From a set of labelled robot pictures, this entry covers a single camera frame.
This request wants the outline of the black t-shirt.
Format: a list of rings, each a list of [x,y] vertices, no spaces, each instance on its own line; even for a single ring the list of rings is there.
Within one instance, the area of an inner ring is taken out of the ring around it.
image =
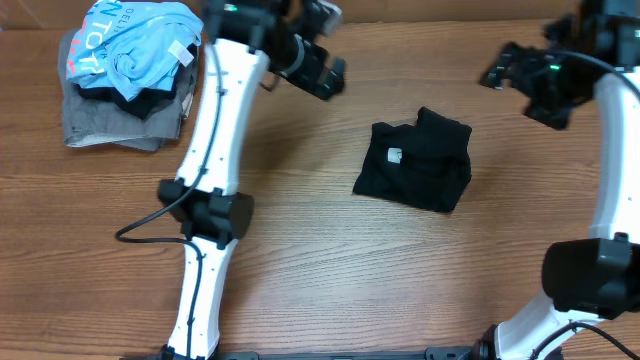
[[[414,124],[375,123],[353,192],[450,213],[472,178],[471,134],[470,126],[426,107]]]

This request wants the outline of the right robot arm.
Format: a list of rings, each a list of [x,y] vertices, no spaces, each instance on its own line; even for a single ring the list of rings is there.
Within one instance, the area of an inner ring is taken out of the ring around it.
[[[564,342],[639,310],[639,4],[584,0],[576,13],[544,28],[544,49],[505,44],[480,77],[505,82],[529,99],[524,115],[554,130],[595,101],[601,121],[597,202],[584,239],[545,253],[542,289],[515,316],[491,326],[468,359],[559,359]]]

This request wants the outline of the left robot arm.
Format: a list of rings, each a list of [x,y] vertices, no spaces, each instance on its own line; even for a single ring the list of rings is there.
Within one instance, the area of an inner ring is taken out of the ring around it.
[[[342,20],[329,1],[206,1],[201,18],[203,88],[188,151],[158,197],[180,223],[185,269],[164,359],[211,359],[220,340],[221,300],[232,253],[254,199],[239,192],[244,138],[266,73],[329,100],[344,89],[346,63],[316,45]]]

